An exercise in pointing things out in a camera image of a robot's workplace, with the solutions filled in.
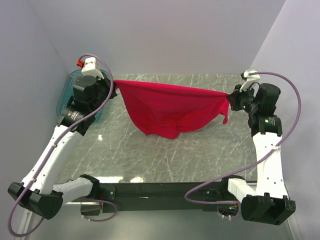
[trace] red towel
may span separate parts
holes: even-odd
[[[198,130],[219,114],[228,121],[224,92],[162,83],[115,80],[132,122],[144,134],[174,139]]]

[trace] marble surface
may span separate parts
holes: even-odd
[[[239,75],[125,74],[115,79],[159,82],[231,93],[242,82]],[[256,161],[248,115],[229,111],[229,121],[218,116],[204,128],[181,133],[176,139],[144,135],[132,123],[122,96],[110,100],[102,118],[87,131],[72,152],[57,183],[81,174],[104,182],[198,182],[243,168]],[[239,175],[257,180],[255,168]]]

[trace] white wall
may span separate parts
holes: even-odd
[[[320,1],[287,0],[252,67],[290,78],[300,91],[302,113],[292,136],[282,145],[285,184],[296,201],[296,217],[306,240],[320,239]],[[263,77],[281,88],[277,115],[287,131],[297,100],[281,79]]]
[[[29,0],[67,71],[83,52],[116,74],[240,73],[285,0]]]
[[[27,1],[1,1],[0,33],[0,239],[11,239],[7,189],[47,145],[67,72]]]

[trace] teal container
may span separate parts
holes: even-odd
[[[107,73],[106,71],[104,70],[101,70],[101,72],[105,73],[106,76],[109,78],[109,73]],[[63,110],[66,108],[67,106],[67,103],[68,103],[68,100],[70,99],[71,96],[73,96],[73,87],[74,87],[74,84],[76,82],[76,80],[83,76],[82,73],[81,73],[81,69],[79,70],[76,70],[74,72],[72,72],[66,82],[65,82],[65,85],[63,87],[63,90],[62,90],[62,93],[61,93],[61,96],[60,96],[60,99],[59,99],[59,102],[58,102],[58,105],[56,106],[56,115],[58,117],[61,116]],[[102,112],[103,112],[103,109],[101,109],[100,111],[98,111],[95,115],[95,121],[99,121],[101,119],[101,116],[102,116]]]

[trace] black base bar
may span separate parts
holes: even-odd
[[[217,202],[236,201],[228,192],[228,180],[213,182],[189,195],[193,200]],[[197,204],[185,200],[185,194],[202,182],[168,183],[100,183],[100,196],[113,202],[119,211],[203,210],[217,211],[218,204]],[[112,213],[113,207],[103,205],[103,213]]]

